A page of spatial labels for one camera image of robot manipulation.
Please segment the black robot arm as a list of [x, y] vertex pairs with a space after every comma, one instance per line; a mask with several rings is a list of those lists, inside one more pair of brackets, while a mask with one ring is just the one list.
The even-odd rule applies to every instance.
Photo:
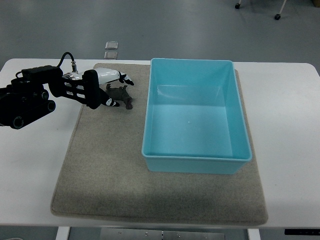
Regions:
[[74, 72], [77, 66], [73, 55], [65, 52], [56, 66], [45, 65], [23, 69], [6, 87], [0, 89], [0, 125], [19, 130], [52, 113], [56, 103], [50, 94], [66, 97], [70, 83], [63, 77], [62, 65], [66, 56], [71, 58]]

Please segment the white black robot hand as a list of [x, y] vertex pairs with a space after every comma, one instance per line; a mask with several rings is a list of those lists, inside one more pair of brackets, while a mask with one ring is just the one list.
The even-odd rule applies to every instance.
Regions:
[[113, 100], [106, 93], [106, 86], [110, 84], [112, 88], [133, 86], [131, 78], [118, 70], [101, 68], [86, 70], [84, 72], [68, 72], [63, 75], [66, 79], [66, 93], [69, 96], [83, 100], [84, 104], [96, 109], [100, 105], [118, 107], [118, 100]]

